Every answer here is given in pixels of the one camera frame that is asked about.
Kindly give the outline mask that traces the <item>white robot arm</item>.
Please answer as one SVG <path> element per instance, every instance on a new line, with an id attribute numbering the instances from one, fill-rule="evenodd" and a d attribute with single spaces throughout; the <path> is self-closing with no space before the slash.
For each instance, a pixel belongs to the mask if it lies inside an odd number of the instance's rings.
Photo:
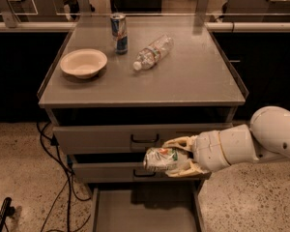
<path id="1" fill-rule="evenodd" d="M 243 162 L 290 160 L 290 111 L 265 106 L 254 112 L 249 125 L 178 137 L 163 146 L 193 154 L 191 159 L 166 172 L 173 178 L 216 172 Z"/>

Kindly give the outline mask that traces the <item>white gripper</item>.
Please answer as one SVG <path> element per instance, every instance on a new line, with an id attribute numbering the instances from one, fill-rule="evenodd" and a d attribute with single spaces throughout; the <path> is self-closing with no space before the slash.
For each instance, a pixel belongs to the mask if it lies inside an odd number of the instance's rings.
<path id="1" fill-rule="evenodd" d="M 205 131 L 198 136 L 181 136 L 165 141 L 163 148 L 177 148 L 193 152 L 193 158 L 180 163 L 175 169 L 167 170 L 165 174 L 171 178 L 194 177 L 216 172 L 230 166 L 223 153 L 219 131 Z"/>

